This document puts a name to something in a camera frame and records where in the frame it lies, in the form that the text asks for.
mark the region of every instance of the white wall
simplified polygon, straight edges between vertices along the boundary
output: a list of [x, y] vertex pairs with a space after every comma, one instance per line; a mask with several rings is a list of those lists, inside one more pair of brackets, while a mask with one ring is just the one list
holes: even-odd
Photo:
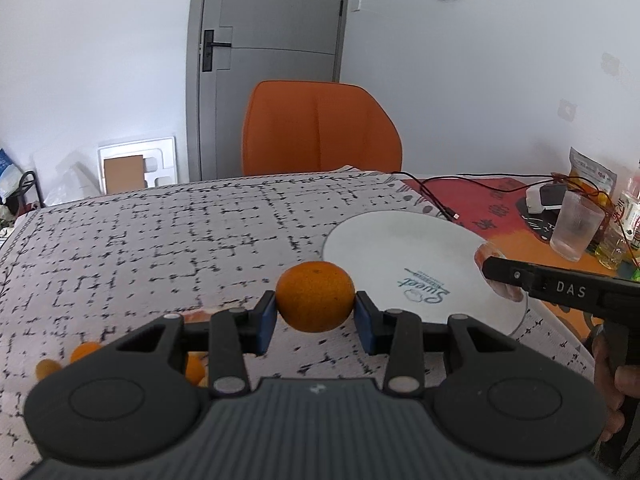
[[562, 171], [571, 145], [636, 167], [640, 0], [354, 1], [341, 79], [389, 113], [406, 170]]
[[175, 136], [188, 180], [190, 0], [0, 0], [0, 143], [43, 191], [99, 145]]

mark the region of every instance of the white plate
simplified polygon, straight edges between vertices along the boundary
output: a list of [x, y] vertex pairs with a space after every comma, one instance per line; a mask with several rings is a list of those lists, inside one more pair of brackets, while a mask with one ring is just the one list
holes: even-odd
[[420, 213], [376, 211], [336, 226], [322, 259], [346, 270], [380, 310], [402, 308], [423, 321], [446, 323], [467, 314], [510, 335], [527, 301], [496, 294], [474, 254], [484, 240], [465, 228]]

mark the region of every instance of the human hand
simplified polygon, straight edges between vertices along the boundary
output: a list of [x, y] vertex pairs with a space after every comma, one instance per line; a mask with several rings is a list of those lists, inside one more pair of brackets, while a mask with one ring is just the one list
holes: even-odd
[[640, 399], [640, 366], [620, 366], [613, 376], [607, 361], [609, 346], [603, 334], [596, 336], [592, 348], [596, 361], [593, 384], [607, 403], [607, 423], [600, 435], [600, 441], [606, 442], [625, 425], [625, 416], [620, 412], [625, 396]]
[[[485, 242], [476, 251], [474, 254], [474, 261], [480, 269], [480, 273], [482, 274], [482, 264], [489, 256], [497, 256], [498, 258], [504, 258], [504, 254], [502, 254], [496, 246], [494, 246], [490, 242]], [[506, 298], [507, 300], [515, 301], [516, 303], [520, 303], [524, 299], [524, 295], [519, 286], [507, 285], [506, 283], [494, 282], [493, 280], [488, 280], [484, 278], [484, 280], [489, 284], [489, 286], [494, 290], [496, 294], [499, 296]]]

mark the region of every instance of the gray door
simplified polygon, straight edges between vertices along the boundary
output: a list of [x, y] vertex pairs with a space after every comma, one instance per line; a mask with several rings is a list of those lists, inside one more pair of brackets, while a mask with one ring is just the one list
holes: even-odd
[[340, 0], [204, 0], [198, 96], [204, 180], [241, 175], [244, 112], [260, 81], [332, 80], [340, 8]]

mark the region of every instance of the frosted plastic cup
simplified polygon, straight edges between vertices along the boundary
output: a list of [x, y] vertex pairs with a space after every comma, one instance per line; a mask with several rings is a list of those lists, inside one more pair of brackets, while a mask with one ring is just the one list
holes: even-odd
[[567, 191], [549, 242], [551, 248], [570, 262], [577, 262], [603, 219], [604, 211], [591, 200]]

